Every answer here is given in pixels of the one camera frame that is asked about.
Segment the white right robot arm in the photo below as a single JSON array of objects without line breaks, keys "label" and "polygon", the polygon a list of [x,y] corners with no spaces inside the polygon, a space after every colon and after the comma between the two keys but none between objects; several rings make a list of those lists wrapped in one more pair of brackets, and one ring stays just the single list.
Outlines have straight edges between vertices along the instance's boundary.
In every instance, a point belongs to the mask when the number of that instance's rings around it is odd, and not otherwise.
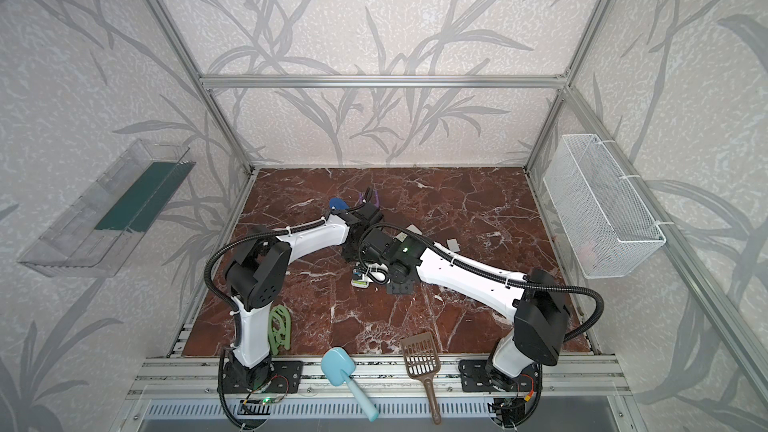
[{"label": "white right robot arm", "polygon": [[[515,378],[527,367],[555,366],[563,344],[586,333],[602,317],[605,302],[595,290],[557,283],[545,270],[529,273],[503,270],[469,259],[438,242],[394,224],[370,226],[358,241],[358,255],[367,266],[386,267],[390,279],[415,275],[426,284],[461,293],[513,322],[488,359],[491,373]],[[594,301],[594,310],[570,330],[567,295]]]}]

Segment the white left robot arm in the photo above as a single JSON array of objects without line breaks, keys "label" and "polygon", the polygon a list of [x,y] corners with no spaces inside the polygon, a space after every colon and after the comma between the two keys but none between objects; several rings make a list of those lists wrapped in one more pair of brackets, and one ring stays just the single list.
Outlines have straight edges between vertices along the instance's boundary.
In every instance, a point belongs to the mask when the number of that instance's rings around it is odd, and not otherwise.
[{"label": "white left robot arm", "polygon": [[214,252],[205,265],[203,279],[234,317],[233,360],[252,370],[270,359],[269,313],[292,262],[336,246],[355,254],[362,233],[382,220],[380,208],[370,202],[332,208],[313,222],[262,229]]}]

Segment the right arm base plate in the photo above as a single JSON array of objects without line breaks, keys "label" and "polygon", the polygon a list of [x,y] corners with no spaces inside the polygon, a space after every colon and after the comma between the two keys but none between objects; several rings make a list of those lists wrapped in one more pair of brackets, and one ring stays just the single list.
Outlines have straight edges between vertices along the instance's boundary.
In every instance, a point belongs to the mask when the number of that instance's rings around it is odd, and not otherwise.
[{"label": "right arm base plate", "polygon": [[535,389],[538,368],[531,364],[515,377],[510,377],[493,367],[488,360],[459,361],[458,371],[463,392],[512,392],[529,393]]}]

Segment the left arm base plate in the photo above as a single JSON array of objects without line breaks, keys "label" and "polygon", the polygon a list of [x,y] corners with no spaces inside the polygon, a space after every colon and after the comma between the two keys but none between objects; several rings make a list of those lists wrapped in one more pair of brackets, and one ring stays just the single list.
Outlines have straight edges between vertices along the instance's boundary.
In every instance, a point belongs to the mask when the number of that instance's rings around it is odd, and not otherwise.
[{"label": "left arm base plate", "polygon": [[226,360],[218,389],[224,394],[296,394],[303,365],[300,360],[270,360],[249,369],[237,361]]}]

